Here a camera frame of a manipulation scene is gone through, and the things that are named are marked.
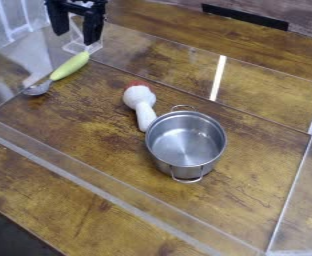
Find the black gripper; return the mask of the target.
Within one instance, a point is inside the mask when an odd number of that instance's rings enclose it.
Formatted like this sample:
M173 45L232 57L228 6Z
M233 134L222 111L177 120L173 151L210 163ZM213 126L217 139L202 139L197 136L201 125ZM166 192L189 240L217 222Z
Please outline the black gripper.
M108 0L45 0L53 32L57 36L69 31L67 14L83 16L83 44L90 45L101 38L105 6Z

